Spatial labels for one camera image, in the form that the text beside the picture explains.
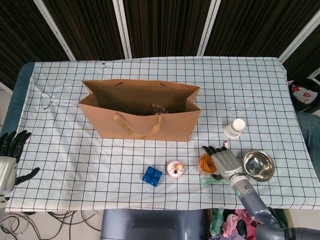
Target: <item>green object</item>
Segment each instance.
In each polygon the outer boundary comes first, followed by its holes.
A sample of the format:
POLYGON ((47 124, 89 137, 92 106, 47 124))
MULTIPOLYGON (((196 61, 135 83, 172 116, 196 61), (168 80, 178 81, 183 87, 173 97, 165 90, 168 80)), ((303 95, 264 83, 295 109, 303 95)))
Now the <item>green object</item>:
POLYGON ((277 214, 277 216, 276 216, 277 220, 280 222, 282 227, 287 228, 288 222, 287 222, 287 218, 286 218, 284 210, 283 209, 273 209, 273 210, 277 214))
POLYGON ((210 223, 210 233, 212 237, 214 237, 222 233, 222 225, 224 224, 225 219, 223 208, 213 208, 212 211, 213 217, 210 223))
POLYGON ((209 177, 202 177, 200 179, 200 184, 205 185, 205 184, 228 184, 229 181, 225 179, 221 180, 216 180, 214 178, 209 178, 209 177))

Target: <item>colorful cloth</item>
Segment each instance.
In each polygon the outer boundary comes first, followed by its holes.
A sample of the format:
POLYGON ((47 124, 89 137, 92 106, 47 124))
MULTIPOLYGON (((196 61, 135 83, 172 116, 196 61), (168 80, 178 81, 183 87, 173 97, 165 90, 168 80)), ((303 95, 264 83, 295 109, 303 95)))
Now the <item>colorful cloth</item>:
POLYGON ((235 210, 235 214, 238 215, 239 219, 242 219, 246 224, 246 239, 247 240, 256 240, 256 228, 252 226, 253 219, 245 209, 235 210))
POLYGON ((222 225, 223 236, 225 238, 230 237, 234 230, 238 232, 236 228, 239 220, 240 218, 235 214, 228 215, 228 217, 226 218, 226 222, 222 225))
POLYGON ((243 238, 238 234, 236 229, 232 231, 229 237, 224 237, 222 234, 219 234, 217 236, 211 237, 210 239, 211 240, 245 240, 245 238, 243 238))
POLYGON ((213 218, 210 223, 210 233, 211 235, 217 236, 222 233, 222 224, 224 224, 224 209, 223 208, 213 208, 213 218))

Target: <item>metal bowl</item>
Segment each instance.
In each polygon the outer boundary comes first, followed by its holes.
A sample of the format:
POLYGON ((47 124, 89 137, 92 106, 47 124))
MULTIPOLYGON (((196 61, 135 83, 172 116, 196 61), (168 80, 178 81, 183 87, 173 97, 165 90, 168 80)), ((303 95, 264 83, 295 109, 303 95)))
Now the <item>metal bowl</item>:
POLYGON ((247 175, 257 182, 266 182, 275 173, 275 164, 271 157, 261 150, 249 151, 244 156, 243 168, 247 175))

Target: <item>cable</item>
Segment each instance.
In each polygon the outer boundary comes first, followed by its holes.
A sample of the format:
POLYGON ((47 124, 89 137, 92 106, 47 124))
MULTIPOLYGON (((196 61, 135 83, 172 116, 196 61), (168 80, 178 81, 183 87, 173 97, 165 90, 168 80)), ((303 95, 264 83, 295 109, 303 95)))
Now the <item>cable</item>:
POLYGON ((5 233, 5 234, 9 234, 11 236, 14 237, 14 240, 18 240, 17 236, 21 236, 29 227, 29 225, 31 225, 31 227, 33 228, 38 240, 52 240, 54 239, 62 230, 62 227, 64 225, 68 225, 69 226, 69 240, 71 240, 71 226, 72 225, 76 225, 76 224, 81 224, 81 223, 86 223, 90 228, 96 230, 96 231, 101 231, 93 226, 91 226, 87 220, 89 220, 90 218, 92 218, 94 215, 96 214, 93 214, 91 216, 89 216, 88 218, 85 218, 84 217, 84 213, 83 211, 81 211, 81 217, 82 217, 82 221, 79 221, 79 222, 72 222, 73 220, 73 217, 74 217, 74 214, 76 213, 77 211, 67 211, 66 213, 53 213, 53 212, 48 212, 48 214, 55 218, 57 221, 59 221, 61 224, 60 224, 60 227, 59 227, 59 230, 58 232, 53 236, 53 237, 50 237, 50 238, 41 238, 41 235, 40 235, 40 232, 35 224, 35 222, 29 218, 28 215, 26 215, 24 212, 22 213, 23 215, 20 215, 18 213, 8 213, 5 215, 5 218, 3 219, 2 222, 4 222, 5 220, 8 220, 8 219, 11 219, 11 218, 14 218, 13 222, 10 222, 9 223, 9 227, 5 227, 3 224, 0 226, 1 227, 1 230, 5 233), (71 217, 70 219, 70 222, 65 222, 66 219, 68 219, 69 217, 71 217), (26 228, 19 232, 19 233, 16 233, 16 231, 19 229, 19 226, 21 224, 21 221, 20 221, 20 218, 24 219, 25 221, 27 221, 27 225, 26 225, 26 228), (13 229, 13 224, 14 222, 17 221, 17 226, 13 229))
MULTIPOLYGON (((51 217, 53 217, 53 218, 55 218, 56 220, 58 220, 60 223, 62 223, 62 221, 60 220, 59 217, 56 217, 56 216, 52 215, 50 212, 48 212, 48 214, 49 214, 51 217)), ((64 222, 64 224, 66 224, 66 225, 81 224, 81 223, 84 223, 85 221, 89 220, 90 218, 92 218, 94 215, 96 215, 96 214, 93 214, 93 215, 91 215, 90 217, 88 217, 88 218, 86 218, 86 219, 82 218, 82 219, 83 219, 82 221, 78 221, 78 222, 75 222, 75 223, 64 222)))
POLYGON ((82 217, 83 221, 84 221, 90 228, 92 228, 92 229, 94 229, 94 230, 96 230, 96 231, 98 231, 98 232, 101 232, 100 229, 97 229, 97 228, 91 226, 91 225, 87 222, 87 220, 88 220, 89 218, 85 219, 85 214, 83 213, 83 211, 81 211, 81 217, 82 217))
POLYGON ((71 225, 72 225, 72 219, 74 218, 74 214, 76 212, 74 211, 73 214, 71 215, 71 219, 70 219, 70 225, 69 225, 69 240, 71 240, 71 225))
POLYGON ((15 240, 18 240, 18 238, 11 233, 8 229, 6 229, 3 225, 1 225, 1 230, 5 233, 5 234, 10 234, 12 237, 14 237, 15 240))
POLYGON ((66 215, 68 214, 68 212, 66 212, 65 214, 64 214, 64 218, 63 218, 63 220, 61 221, 61 224, 60 224, 60 227, 59 227, 59 230, 58 230, 58 232, 53 236, 53 237, 50 237, 50 238, 46 238, 46 239, 42 239, 42 240, 52 240, 52 239, 54 239, 56 236, 58 236, 58 234, 61 232, 61 229, 62 229, 62 227, 64 226, 64 224, 66 224, 65 222, 64 222, 64 220, 65 219, 67 219, 68 217, 66 217, 66 215))

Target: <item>brown paper bag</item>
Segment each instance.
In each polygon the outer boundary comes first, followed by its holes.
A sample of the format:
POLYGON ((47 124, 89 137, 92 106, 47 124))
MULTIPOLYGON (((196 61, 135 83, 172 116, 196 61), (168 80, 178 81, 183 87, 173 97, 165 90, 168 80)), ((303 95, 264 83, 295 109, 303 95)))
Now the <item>brown paper bag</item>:
POLYGON ((198 86, 151 80, 90 80, 79 106, 102 138, 187 142, 200 109, 198 86), (168 114, 154 115, 153 105, 168 114))

